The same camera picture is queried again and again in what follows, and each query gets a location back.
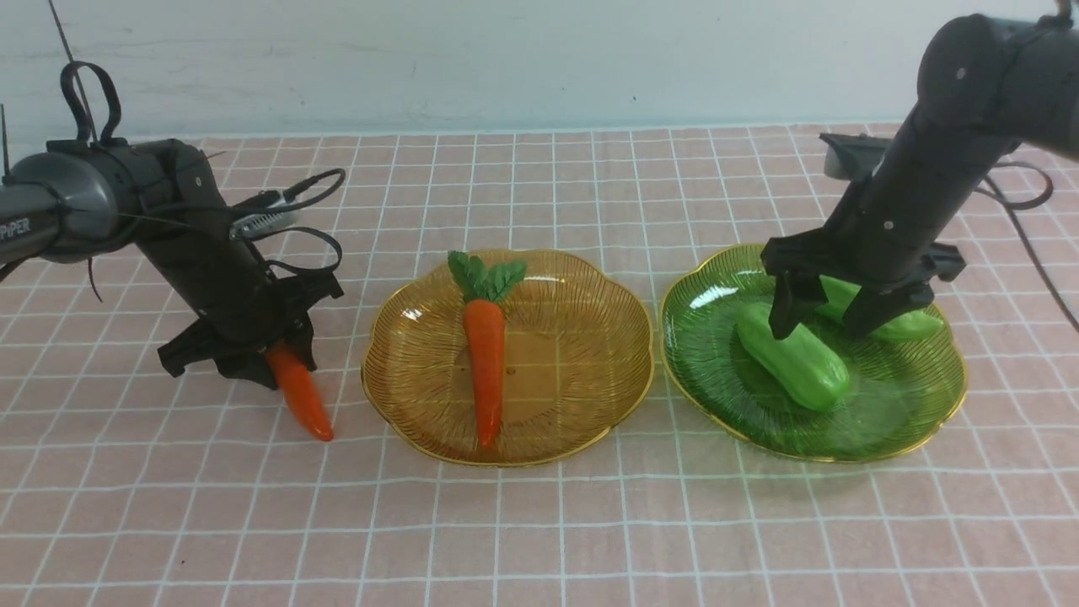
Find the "black gripper, viewer right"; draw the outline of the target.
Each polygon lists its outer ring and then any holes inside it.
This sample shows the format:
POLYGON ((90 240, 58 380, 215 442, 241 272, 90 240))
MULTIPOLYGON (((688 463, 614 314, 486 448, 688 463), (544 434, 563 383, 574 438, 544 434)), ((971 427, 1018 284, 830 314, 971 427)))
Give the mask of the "black gripper, viewer right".
POLYGON ((925 311, 933 301, 926 281, 952 282, 966 270, 959 249, 939 242, 966 201, 964 143, 952 133, 916 126, 891 139, 875 173, 848 181, 821 227, 767 242, 760 259, 776 276, 771 337, 790 337, 829 302, 821 276, 861 285, 844 315, 844 333, 870 337, 898 316, 925 311))

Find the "black gripper, viewer left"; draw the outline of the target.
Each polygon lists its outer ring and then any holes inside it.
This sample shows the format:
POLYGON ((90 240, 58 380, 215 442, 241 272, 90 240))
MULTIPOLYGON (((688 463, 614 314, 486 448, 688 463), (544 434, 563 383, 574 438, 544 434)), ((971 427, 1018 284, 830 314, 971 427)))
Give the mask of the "black gripper, viewer left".
POLYGON ((172 341, 158 347, 173 377, 211 361, 221 377, 278 389, 267 350, 284 341, 315 372, 311 311, 339 298, 337 264, 305 268, 267 259, 252 242, 228 236, 227 208, 186 212, 164 227, 146 229, 135 246, 196 314, 172 341))

